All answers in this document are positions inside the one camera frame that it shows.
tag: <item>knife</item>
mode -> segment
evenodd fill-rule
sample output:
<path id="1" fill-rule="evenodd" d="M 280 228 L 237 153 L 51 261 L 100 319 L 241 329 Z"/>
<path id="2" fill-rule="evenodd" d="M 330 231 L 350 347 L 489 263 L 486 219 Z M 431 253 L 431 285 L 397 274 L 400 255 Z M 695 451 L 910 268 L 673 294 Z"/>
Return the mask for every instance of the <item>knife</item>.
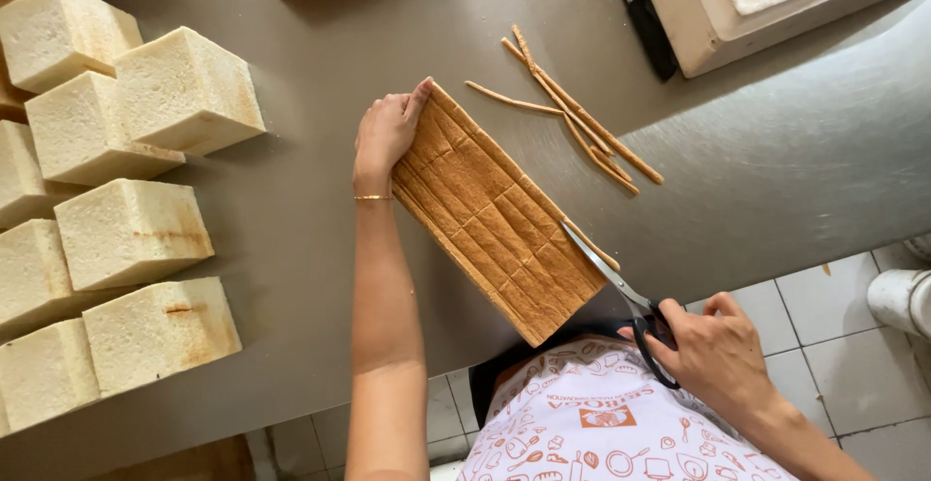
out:
<path id="1" fill-rule="evenodd" d="M 660 80 L 668 81 L 679 69 L 679 62 L 676 60 L 675 52 L 672 51 L 666 31 L 663 30 L 663 23 L 659 21 L 653 1 L 624 1 L 627 4 L 627 15 L 637 31 L 637 36 L 650 59 L 653 70 L 657 72 Z"/>

